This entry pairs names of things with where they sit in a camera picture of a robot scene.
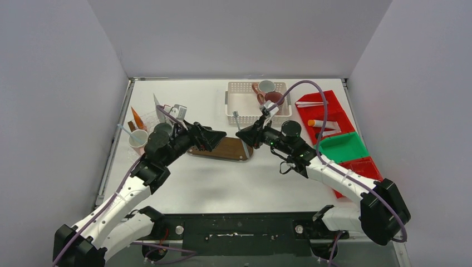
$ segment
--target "wooden cutting board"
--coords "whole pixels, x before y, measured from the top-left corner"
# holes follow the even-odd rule
[[[248,146],[249,158],[252,157],[254,149]],[[195,156],[208,157],[210,159],[220,160],[234,160],[234,161],[246,161],[248,158],[244,153],[244,147],[241,139],[233,137],[225,137],[222,139],[218,147],[212,152],[199,151],[194,147],[187,150],[187,153]]]

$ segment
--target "green container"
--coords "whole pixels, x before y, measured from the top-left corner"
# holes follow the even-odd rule
[[[356,132],[321,140],[319,142],[319,151],[336,163],[369,156],[366,147]]]

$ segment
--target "white backdrop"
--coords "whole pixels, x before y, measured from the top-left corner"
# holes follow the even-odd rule
[[[472,2],[395,0],[351,78],[367,148],[411,212],[413,266],[471,266]]]
[[[129,77],[185,78],[346,78],[391,3],[88,1]]]
[[[0,266],[51,266],[90,212],[126,86],[87,1],[0,1]]]

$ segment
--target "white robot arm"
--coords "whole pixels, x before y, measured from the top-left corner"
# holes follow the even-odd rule
[[[262,144],[268,145],[271,153],[283,159],[290,166],[290,170],[308,179],[322,182],[358,206],[358,209],[326,207],[323,214],[317,214],[313,220],[321,219],[331,231],[365,233],[380,245],[391,241],[410,220],[408,208],[392,181],[384,179],[379,182],[354,175],[327,157],[318,156],[316,150],[300,137],[301,126],[298,122],[286,121],[282,130],[277,131],[271,128],[271,123],[266,123],[267,116],[269,115],[261,116],[253,125],[236,133],[236,136],[255,149],[260,148]]]
[[[105,260],[116,252],[149,235],[154,222],[162,215],[150,207],[141,209],[128,222],[117,225],[165,182],[170,175],[167,166],[187,149],[194,146],[211,151],[226,136],[226,132],[213,131],[198,122],[185,122],[185,126],[174,127],[175,136],[169,136],[158,128],[149,135],[145,154],[131,167],[130,177],[126,175],[118,192],[73,227],[63,225],[56,231],[54,265],[103,266]]]

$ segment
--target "red container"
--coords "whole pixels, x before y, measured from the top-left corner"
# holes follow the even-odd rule
[[[371,157],[363,157],[357,160],[346,161],[340,163],[339,165],[366,178],[371,178],[377,181],[382,181],[384,179],[380,175],[380,172],[378,171],[377,166],[375,166],[375,163],[373,163]],[[336,198],[339,199],[343,197],[343,195],[341,195],[341,193],[338,191],[334,190],[334,192],[336,194]]]
[[[326,91],[324,93],[326,100],[328,101],[328,121],[336,121],[339,124],[340,133],[335,135],[343,135],[349,132],[355,132],[356,130],[351,124],[351,121],[347,117],[346,113],[341,107],[338,99],[335,96],[333,91]],[[310,93],[308,95],[302,96],[298,101],[304,102],[322,102],[321,95],[319,93]],[[308,135],[313,142],[316,144],[316,134],[321,131],[321,128],[312,127],[308,125],[308,120],[323,120],[324,116],[324,107],[297,107],[298,113],[302,118],[302,122],[307,129]]]

